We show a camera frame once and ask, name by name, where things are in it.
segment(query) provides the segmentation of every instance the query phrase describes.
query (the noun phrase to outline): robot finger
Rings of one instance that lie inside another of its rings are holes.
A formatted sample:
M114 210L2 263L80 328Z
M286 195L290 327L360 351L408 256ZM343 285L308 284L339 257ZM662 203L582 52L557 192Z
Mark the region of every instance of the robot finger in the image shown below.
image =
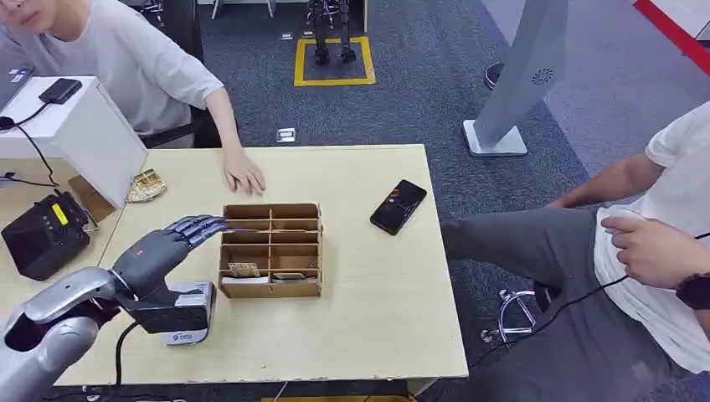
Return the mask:
M209 218L196 222L195 225L188 227L183 231L183 236L185 236L186 239L189 239L193 237L197 232L204 230L205 228L208 228L209 226L212 226L213 224L226 224L224 222L224 218L221 218L219 216L210 216Z
M198 234L194 235L192 238L190 238L190 240L188 240L190 249L194 249L195 247L204 243L210 237L216 235L219 232L224 232L226 229L227 224L225 222L221 222L213 224L212 226L201 230Z
M173 231L178 232L180 234L183 234L185 230L191 228L193 225L198 224L202 222L205 219L212 218L212 215L198 215L198 216L193 216L191 219L186 220L179 224L178 226L175 227Z
M168 231L168 232L172 232L172 231L174 231L175 228L177 228L180 224L183 224L183 223L189 221L189 220L192 219L192 218L194 218L194 216L186 216L186 217L184 217L184 218L180 218L180 219L176 220L175 222L171 223L170 225L168 225L168 227L166 227L165 230Z

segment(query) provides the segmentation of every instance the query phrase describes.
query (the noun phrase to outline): person's leg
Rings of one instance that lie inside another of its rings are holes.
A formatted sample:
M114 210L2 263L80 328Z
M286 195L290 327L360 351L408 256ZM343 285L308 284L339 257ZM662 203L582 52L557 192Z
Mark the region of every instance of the person's leg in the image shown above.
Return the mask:
M448 260L491 262L561 288L570 268L586 263L580 249L594 243L595 228L593 210L534 209L444 222L441 234Z
M599 287L593 263L565 285L538 328L565 302ZM513 345L492 366L472 368L469 383L452 400L631 402L688 375L601 291L567 307L549 327Z

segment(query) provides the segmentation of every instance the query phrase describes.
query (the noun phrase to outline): human hand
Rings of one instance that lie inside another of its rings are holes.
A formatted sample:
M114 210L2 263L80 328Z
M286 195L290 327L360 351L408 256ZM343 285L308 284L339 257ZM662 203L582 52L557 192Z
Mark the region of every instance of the human hand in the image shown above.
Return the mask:
M601 221L614 229L611 244L626 274L661 289L676 289L693 274L710 272L710 251L688 234L655 219L612 216Z
M248 195L262 195L266 190L264 174L242 147L224 149L224 177L232 191L243 188Z

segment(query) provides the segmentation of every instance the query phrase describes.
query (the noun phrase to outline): red stripe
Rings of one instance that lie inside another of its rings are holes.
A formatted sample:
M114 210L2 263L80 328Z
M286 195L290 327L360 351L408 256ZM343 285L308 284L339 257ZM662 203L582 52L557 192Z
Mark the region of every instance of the red stripe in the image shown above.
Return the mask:
M651 21L667 38L671 40L705 74L710 75L710 53L665 15L651 0L638 0L634 7Z

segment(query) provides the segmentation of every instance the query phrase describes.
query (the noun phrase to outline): gray carpet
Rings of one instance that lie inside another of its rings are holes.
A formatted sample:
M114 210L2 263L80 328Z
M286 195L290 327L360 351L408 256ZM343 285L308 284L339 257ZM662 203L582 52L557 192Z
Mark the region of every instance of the gray carpet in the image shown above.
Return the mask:
M296 43L278 40L283 32L301 31L301 5L281 4L275 21L263 5L227 6L214 22L207 8L200 10L206 64L228 86L246 146L276 146L280 127L295 127L301 146L424 143L442 219L536 208L587 178L544 104L519 124L529 155L469 156L461 122L484 105L490 92L481 72L505 51L505 41L479 0L370 3L368 37L378 82L328 88L295 88ZM479 332L495 325L497 290L527 289L529 284L492 265L454 264L450 273L467 357L473 362L488 350ZM462 381L440 381L420 400L453 401L451 391ZM255 401L274 396L279 388L220 384L150 390L193 402ZM400 381L291 384L285 396L405 392Z

